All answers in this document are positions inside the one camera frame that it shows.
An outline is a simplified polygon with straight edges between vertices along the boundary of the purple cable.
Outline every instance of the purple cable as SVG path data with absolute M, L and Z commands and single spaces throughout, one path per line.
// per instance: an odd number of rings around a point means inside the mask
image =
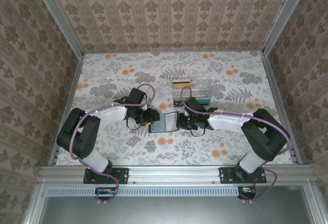
M 73 134 L 72 134 L 72 138 L 71 138 L 71 141 L 70 141 L 70 146 L 69 146 L 69 153 L 71 155 L 71 157 L 74 159 L 74 160 L 78 160 L 78 157 L 77 156 L 74 156 L 73 154 L 73 144 L 74 144 L 74 139 L 75 139 L 75 136 L 77 134 L 77 130 L 79 129 L 79 127 L 81 126 L 82 122 L 89 116 L 89 115 L 92 115 L 96 112 L 101 112 L 102 110 L 108 110 L 108 108 L 115 108 L 115 107 L 124 107 L 124 106 L 143 106 L 147 103 L 143 103 L 141 105 L 134 105 L 134 104 L 114 104 L 114 105 L 108 105 L 108 106 L 105 106 L 103 108 L 99 108 L 97 110 L 92 110 L 92 111 L 89 111 L 88 113 L 86 113 L 84 116 L 82 116 L 82 118 L 79 120 L 79 122 L 77 123 L 74 131 L 73 131 Z
M 254 199 L 248 199 L 246 196 L 244 196 L 244 195 L 242 195 L 242 194 L 239 194 L 240 196 L 242 196 L 243 198 L 245 198 L 245 200 L 247 200 L 247 201 L 257 201 L 257 200 L 260 200 L 261 198 L 263 198 L 264 196 L 266 196 L 267 194 L 268 194 L 268 192 L 272 189 L 272 187 L 274 186 L 274 184 L 276 183 L 276 181 L 277 181 L 277 174 L 274 172 L 274 171 L 272 171 L 272 170 L 270 170 L 270 169 L 266 169 L 265 167 L 261 167 L 261 168 L 263 168 L 264 170 L 266 170 L 266 171 L 268 171 L 268 172 L 270 172 L 270 173 L 273 173 L 274 174 L 274 176 L 275 176 L 275 178 L 274 178 L 274 180 L 272 181 L 272 184 L 270 185 L 270 187 L 266 190 L 266 192 L 264 192 L 261 196 L 259 196 L 259 197 L 256 197 L 256 198 L 254 198 Z
M 98 171 L 96 171 L 95 169 L 93 169 L 93 168 L 91 168 L 89 165 L 87 165 L 83 160 L 81 160 L 81 159 L 79 159 L 78 160 L 81 164 L 83 164 L 84 166 L 86 166 L 87 168 L 89 168 L 91 171 L 93 171 L 94 173 L 96 173 L 96 174 L 98 174 L 98 175 L 101 175 L 101 176 L 105 176 L 105 177 L 108 177 L 108 178 L 111 178 L 113 181 L 115 181 L 115 184 L 116 184 L 116 186 L 115 186 L 115 192 L 113 193 L 113 195 L 109 198 L 109 199 L 107 199 L 106 201 L 111 201 L 111 200 L 113 200 L 113 198 L 116 196 L 116 194 L 118 193 L 118 189 L 119 189 L 119 183 L 118 183 L 118 180 L 115 178 L 115 177 L 113 177 L 112 175 L 110 175 L 110 174 L 105 174 L 105 173 L 101 173 L 101 172 L 98 172 Z M 102 190 L 100 190 L 100 191 L 98 191 L 97 192 L 97 195 L 96 195 L 96 199 L 97 200 L 99 200 L 99 201 L 102 201 L 102 200 L 100 200 L 99 199 L 99 193 L 100 192 L 103 192 L 103 191 L 105 191 L 106 189 L 102 189 Z
M 287 147 L 285 149 L 283 149 L 282 151 L 280 151 L 278 153 L 278 155 L 282 154 L 282 153 L 285 153 L 286 151 L 288 151 L 290 148 L 291 148 L 291 141 L 290 139 L 288 138 L 287 134 L 282 130 L 280 129 L 278 126 L 274 125 L 273 123 L 269 122 L 269 121 L 266 121 L 266 120 L 263 120 L 261 118 L 257 118 L 257 117 L 253 117 L 251 115 L 244 115 L 244 114 L 237 114 L 237 113 L 230 113 L 230 112 L 200 112 L 200 111 L 196 111 L 196 110 L 193 110 L 191 109 L 190 107 L 188 107 L 185 103 L 185 101 L 183 100 L 183 97 L 182 97 L 182 93 L 184 91 L 184 89 L 188 88 L 189 91 L 190 91 L 190 96 L 192 94 L 192 90 L 190 87 L 183 87 L 181 89 L 181 93 L 180 93 L 180 98 L 181 98 L 181 102 L 182 104 L 190 111 L 196 113 L 196 114 L 201 114 L 201 115 L 230 115 L 230 116 L 236 116 L 236 117 L 245 117 L 245 118 L 249 118 L 249 119 L 253 119 L 253 120 L 257 120 L 261 123 L 264 123 L 264 124 L 267 124 L 271 127 L 273 127 L 274 129 L 276 129 L 279 133 L 282 134 L 282 136 L 286 139 L 287 141 Z
M 150 105 L 150 104 L 152 103 L 154 97 L 155 97 L 155 88 L 154 88 L 152 85 L 150 85 L 150 84 L 143 83 L 143 84 L 140 84 L 140 85 L 137 87 L 137 89 L 139 89 L 139 88 L 142 87 L 142 86 L 149 86 L 149 87 L 151 87 L 152 90 L 153 90 L 154 95 L 153 95 L 152 98 L 150 98 L 150 99 L 148 100 L 148 102 L 147 102 L 147 103 Z

